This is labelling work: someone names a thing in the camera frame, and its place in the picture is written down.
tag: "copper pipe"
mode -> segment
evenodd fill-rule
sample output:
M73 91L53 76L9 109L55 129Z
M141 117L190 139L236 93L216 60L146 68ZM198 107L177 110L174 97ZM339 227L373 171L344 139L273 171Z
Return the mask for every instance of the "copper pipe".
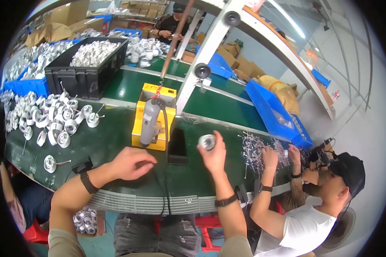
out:
M163 65L162 75L161 75L162 79L164 79L164 77L166 76L167 69L169 68L170 60L172 59L173 53L175 52L176 45L179 41L181 30L184 27L184 24L186 22L187 16L190 13L190 9L192 8L193 3L194 3L194 0L189 0L189 2L187 3L186 9L183 12L183 17L181 18L181 20L179 21L179 24L177 25L175 37L172 39L169 52L167 53L167 56L166 56L165 64Z

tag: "black baseball cap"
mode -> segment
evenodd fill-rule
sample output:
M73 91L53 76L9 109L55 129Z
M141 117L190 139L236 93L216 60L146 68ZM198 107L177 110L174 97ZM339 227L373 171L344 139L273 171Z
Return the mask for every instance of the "black baseball cap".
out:
M329 169L343 178L353 197L365 187L365 167L358 157L343 152L338 155L337 160L330 163Z
M186 9L186 6L184 4L180 4L180 3L173 4L173 12L183 13L185 9Z

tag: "black t-shirt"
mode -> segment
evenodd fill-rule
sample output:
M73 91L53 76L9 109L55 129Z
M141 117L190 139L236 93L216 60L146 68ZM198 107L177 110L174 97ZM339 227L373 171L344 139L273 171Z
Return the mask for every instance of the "black t-shirt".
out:
M178 21L175 20L173 17L173 14L165 14L160 18L159 22L157 25L154 27L155 30L168 30L172 34L175 34L177 25L179 24ZM186 32L189 30L189 23L186 21L184 23L184 27L181 30L181 35L184 36ZM166 44L171 44L172 42L172 37L164 38L162 36L159 36L159 41L166 43Z

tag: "ceiling light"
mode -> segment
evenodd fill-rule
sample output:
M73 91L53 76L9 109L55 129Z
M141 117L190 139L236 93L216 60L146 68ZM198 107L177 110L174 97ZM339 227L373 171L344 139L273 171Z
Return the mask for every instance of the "ceiling light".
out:
M295 21L289 16L289 14L283 10L283 8L278 4L276 3L275 1L273 0L268 0L269 3L271 3L276 9L279 10L279 12L284 16L284 18L286 18L290 24L292 24L293 28L295 28L295 30L297 31L297 33L299 33L299 35L302 37L302 38L306 38L303 31L299 28L299 26L297 26L297 24L295 23Z

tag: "black plastic crate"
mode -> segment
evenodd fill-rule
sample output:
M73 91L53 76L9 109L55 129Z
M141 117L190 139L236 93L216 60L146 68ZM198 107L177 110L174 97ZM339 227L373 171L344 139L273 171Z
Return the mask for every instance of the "black plastic crate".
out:
M121 44L98 67L69 66L81 45L105 40ZM77 95L83 99L99 100L116 71L124 64L127 44L128 39L119 37L88 37L73 45L44 69L50 93L61 94L63 92L61 82L72 96Z

